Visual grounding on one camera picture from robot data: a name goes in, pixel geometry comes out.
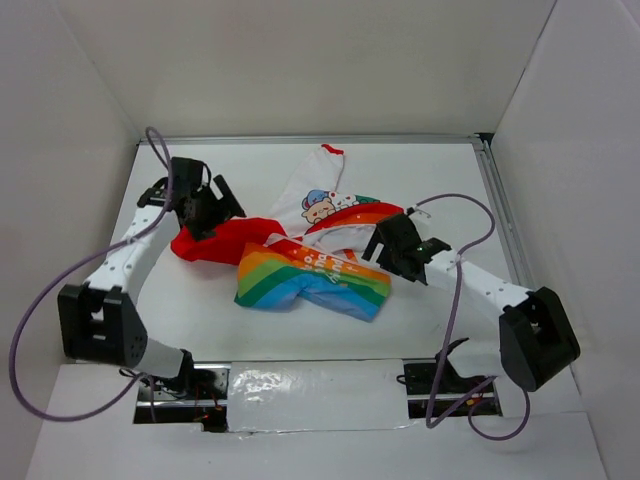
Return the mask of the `rainbow white red kids jacket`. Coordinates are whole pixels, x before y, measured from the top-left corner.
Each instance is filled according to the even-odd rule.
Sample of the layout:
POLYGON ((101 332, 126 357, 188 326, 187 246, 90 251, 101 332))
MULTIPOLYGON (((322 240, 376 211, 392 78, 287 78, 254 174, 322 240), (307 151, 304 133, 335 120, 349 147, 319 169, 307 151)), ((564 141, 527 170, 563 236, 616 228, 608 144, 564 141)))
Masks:
POLYGON ((371 322, 391 293, 388 274, 359 263, 378 222, 402 207, 339 191, 343 150, 315 149, 291 175, 267 217, 231 219, 198 240, 182 228, 170 244, 185 261, 237 269, 237 305, 283 312, 302 298, 371 322))

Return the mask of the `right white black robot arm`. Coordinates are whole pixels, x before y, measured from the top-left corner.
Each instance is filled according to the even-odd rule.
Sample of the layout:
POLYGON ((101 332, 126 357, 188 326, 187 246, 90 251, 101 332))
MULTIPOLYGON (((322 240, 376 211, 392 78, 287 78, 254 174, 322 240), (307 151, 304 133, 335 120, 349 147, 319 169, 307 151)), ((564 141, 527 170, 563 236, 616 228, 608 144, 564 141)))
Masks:
POLYGON ((498 330, 499 361, 489 366, 535 392, 577 360, 581 347, 558 294, 511 284, 468 262, 437 238, 423 240, 406 214, 377 223, 363 253, 384 270, 458 296, 498 330))

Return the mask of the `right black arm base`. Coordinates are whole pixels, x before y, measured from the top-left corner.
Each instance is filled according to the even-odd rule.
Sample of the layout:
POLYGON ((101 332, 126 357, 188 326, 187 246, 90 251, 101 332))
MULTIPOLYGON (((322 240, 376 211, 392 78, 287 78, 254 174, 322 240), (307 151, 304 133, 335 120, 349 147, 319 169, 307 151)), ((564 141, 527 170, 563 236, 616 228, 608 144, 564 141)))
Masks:
MULTIPOLYGON (((405 388, 410 419, 425 418, 439 357, 440 353, 436 353, 430 358, 403 361, 403 371, 396 376, 396 382, 405 388)), ((484 376, 460 376, 450 361, 446 360, 431 418, 435 419, 440 416, 447 408, 484 380, 484 376)), ((459 406, 452 413, 452 416, 466 416, 472 407, 476 408, 475 415, 500 415, 501 408, 494 386, 485 386, 480 392, 475 393, 471 399, 459 406)))

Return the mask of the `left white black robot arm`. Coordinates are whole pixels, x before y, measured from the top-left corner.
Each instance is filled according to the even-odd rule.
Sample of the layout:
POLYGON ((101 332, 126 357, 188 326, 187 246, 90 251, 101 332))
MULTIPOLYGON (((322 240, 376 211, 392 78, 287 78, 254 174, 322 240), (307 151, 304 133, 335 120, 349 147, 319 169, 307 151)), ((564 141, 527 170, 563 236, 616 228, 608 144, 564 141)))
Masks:
POLYGON ((80 285, 57 297, 67 357, 149 374, 176 399, 189 397, 201 376, 192 354, 152 339, 137 311, 141 289, 162 252, 181 229, 196 241, 245 212, 221 175, 184 157, 169 162, 169 175, 139 197, 118 248, 80 285))

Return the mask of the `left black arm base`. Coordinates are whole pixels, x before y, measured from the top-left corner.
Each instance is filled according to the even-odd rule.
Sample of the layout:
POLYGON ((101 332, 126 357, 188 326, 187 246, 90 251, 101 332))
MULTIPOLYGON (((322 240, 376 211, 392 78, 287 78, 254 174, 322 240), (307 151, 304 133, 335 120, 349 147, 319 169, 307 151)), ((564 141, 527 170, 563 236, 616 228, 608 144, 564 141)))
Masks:
POLYGON ((138 384, 133 423, 189 424, 205 432, 228 431, 230 364, 195 364, 190 384, 178 387, 155 378, 138 384))

